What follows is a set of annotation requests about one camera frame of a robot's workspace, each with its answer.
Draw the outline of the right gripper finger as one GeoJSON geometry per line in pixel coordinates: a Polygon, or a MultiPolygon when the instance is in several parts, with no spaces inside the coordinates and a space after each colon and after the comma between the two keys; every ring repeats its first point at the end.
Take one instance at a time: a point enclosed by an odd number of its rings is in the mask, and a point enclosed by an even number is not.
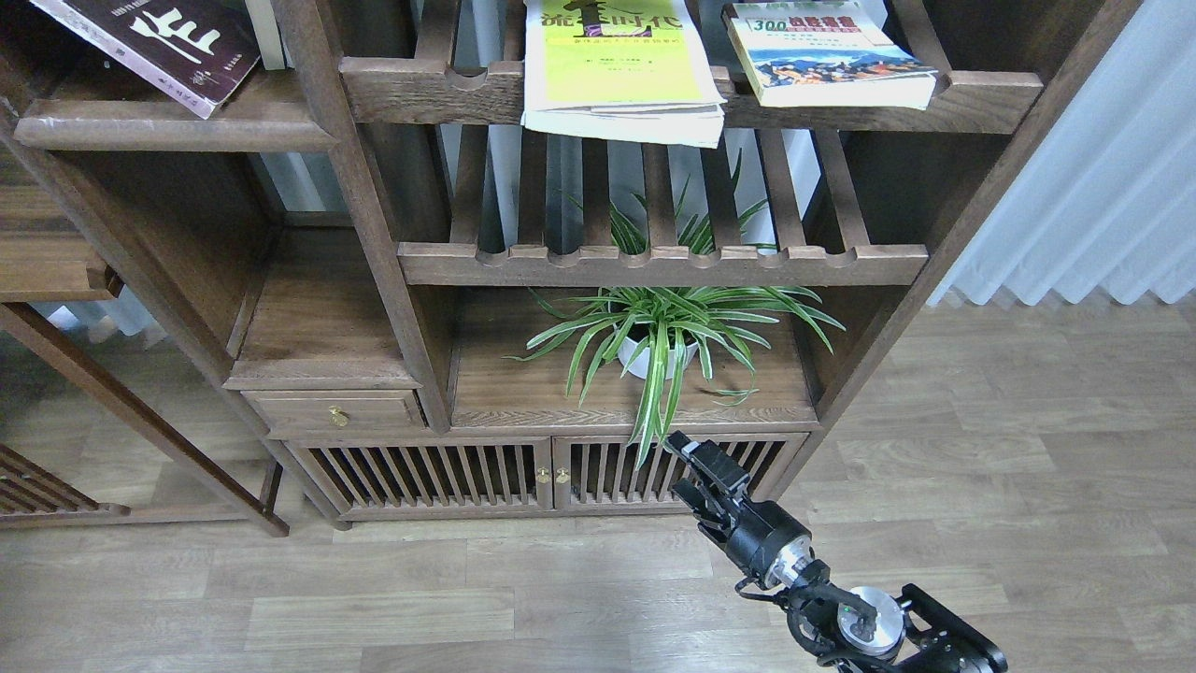
{"type": "Polygon", "coordinates": [[[725,512],[721,504],[701,484],[695,485],[691,481],[679,479],[675,482],[672,494],[691,508],[692,516],[702,527],[710,531],[725,528],[725,512]]]}
{"type": "Polygon", "coordinates": [[[667,447],[696,473],[704,488],[716,495],[745,495],[751,476],[713,440],[696,442],[684,432],[666,439],[667,447]]]}

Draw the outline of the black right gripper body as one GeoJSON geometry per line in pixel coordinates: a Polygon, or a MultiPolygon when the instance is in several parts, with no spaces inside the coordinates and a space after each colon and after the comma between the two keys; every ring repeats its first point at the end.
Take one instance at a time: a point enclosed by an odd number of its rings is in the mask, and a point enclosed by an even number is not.
{"type": "Polygon", "coordinates": [[[774,501],[745,492],[704,492],[698,530],[759,588],[791,587],[813,561],[811,533],[774,501]]]}

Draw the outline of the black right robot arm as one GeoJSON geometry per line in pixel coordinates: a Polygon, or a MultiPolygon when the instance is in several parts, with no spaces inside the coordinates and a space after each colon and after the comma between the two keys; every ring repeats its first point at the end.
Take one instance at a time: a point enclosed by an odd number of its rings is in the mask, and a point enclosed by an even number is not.
{"type": "Polygon", "coordinates": [[[743,571],[736,583],[783,610],[791,635],[823,667],[840,672],[1003,672],[1003,651],[952,610],[905,585],[891,596],[872,585],[832,585],[810,531],[773,501],[748,495],[750,475],[718,443],[682,432],[670,452],[692,470],[675,495],[691,507],[698,530],[743,571]]]}

